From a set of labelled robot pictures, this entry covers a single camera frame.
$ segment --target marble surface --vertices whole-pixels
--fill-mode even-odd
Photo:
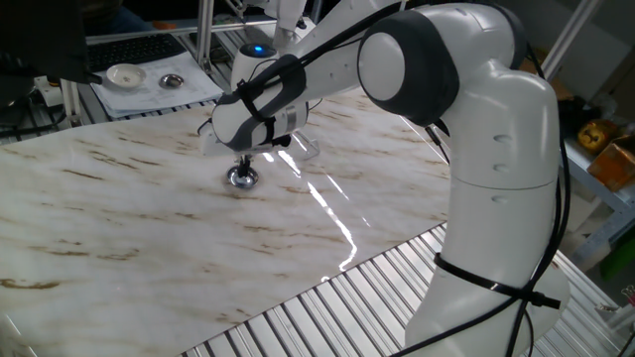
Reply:
[[[448,167],[361,90],[312,111],[319,156],[258,156],[251,191],[199,153],[209,111],[0,147],[5,344],[174,356],[446,220]]]

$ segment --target small metal bowl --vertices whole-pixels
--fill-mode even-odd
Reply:
[[[183,78],[177,74],[166,74],[159,80],[159,85],[165,89],[179,89],[184,83]]]

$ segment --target white dish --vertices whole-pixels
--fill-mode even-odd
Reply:
[[[122,89],[133,89],[146,80],[146,71],[134,64],[116,64],[106,71],[109,82]]]

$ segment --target black monitor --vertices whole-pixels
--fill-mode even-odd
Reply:
[[[100,83],[88,68],[79,0],[0,0],[3,75]]]

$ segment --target power strip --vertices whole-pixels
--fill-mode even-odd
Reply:
[[[48,107],[54,107],[64,103],[62,97],[62,90],[57,86],[54,87],[49,84],[49,81],[45,76],[35,78],[36,88],[40,90],[44,97],[45,103]]]

